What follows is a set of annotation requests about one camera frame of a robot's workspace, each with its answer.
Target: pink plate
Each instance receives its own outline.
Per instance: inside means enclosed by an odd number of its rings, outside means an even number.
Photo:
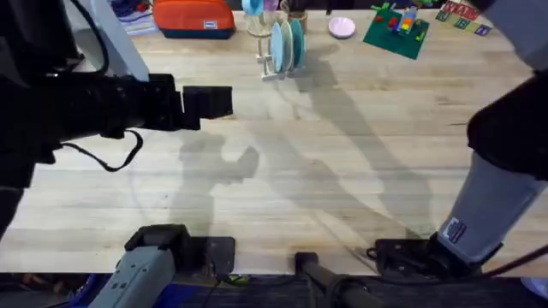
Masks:
[[[329,21],[329,33],[338,39],[347,39],[354,35],[356,25],[346,17],[335,17]]]

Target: sticker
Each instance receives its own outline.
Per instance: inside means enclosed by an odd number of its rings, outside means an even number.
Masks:
[[[486,26],[486,25],[481,25],[479,26],[478,30],[476,30],[476,34],[480,35],[480,36],[486,36],[487,33],[489,33],[491,31],[491,27],[489,26]]]
[[[464,223],[460,222],[454,217],[451,217],[451,220],[447,224],[447,227],[445,227],[443,236],[451,243],[456,244],[456,242],[464,234],[464,231],[466,231],[466,226],[464,225]]]
[[[466,29],[466,27],[468,27],[468,24],[470,23],[469,20],[466,20],[464,18],[461,18],[460,20],[458,20],[455,24],[455,27],[457,28],[461,28],[461,29]]]
[[[470,21],[475,21],[476,18],[480,15],[480,12],[468,5],[460,4],[460,3],[454,3],[451,1],[448,1],[443,7],[443,12],[447,13],[454,13],[458,14],[461,17],[464,17]]]
[[[217,21],[204,21],[204,29],[217,29]]]
[[[449,15],[451,15],[451,13],[439,11],[438,15],[436,16],[436,19],[439,21],[447,21],[447,19],[449,18]]]

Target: wooden tabletop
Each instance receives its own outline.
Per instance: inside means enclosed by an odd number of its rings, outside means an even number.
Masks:
[[[233,86],[235,114],[200,132],[142,130],[134,163],[109,174],[77,151],[56,151],[0,245],[0,270],[110,272],[137,228],[184,223],[194,235],[237,241],[238,273],[289,273],[314,251],[339,273],[372,274],[355,249],[378,238],[428,237],[448,215],[468,172],[466,123],[523,82],[529,69],[498,32],[463,33],[434,20],[417,61],[362,43],[372,11],[339,11],[357,33],[336,40],[311,12],[305,67],[263,82],[257,41],[134,39],[153,73],[177,86]],[[112,165],[134,145],[78,144]],[[545,244],[546,197],[512,229],[493,268]],[[513,275],[548,275],[548,259]]]

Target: orange container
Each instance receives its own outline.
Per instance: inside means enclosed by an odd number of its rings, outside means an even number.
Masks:
[[[156,0],[152,15],[168,39],[228,39],[235,31],[223,0]]]

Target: toy block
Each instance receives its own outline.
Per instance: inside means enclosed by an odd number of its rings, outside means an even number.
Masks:
[[[444,12],[444,11],[440,10],[438,12],[438,15],[436,16],[436,19],[439,20],[439,21],[447,21],[447,19],[449,18],[450,15],[451,15],[451,13]]]
[[[469,20],[461,18],[461,19],[459,19],[459,21],[457,21],[455,23],[455,27],[460,28],[460,29],[465,29],[468,26],[469,23],[470,23]]]
[[[486,25],[481,25],[474,33],[478,34],[479,36],[486,36],[487,33],[489,33],[490,31],[491,31],[491,27]]]

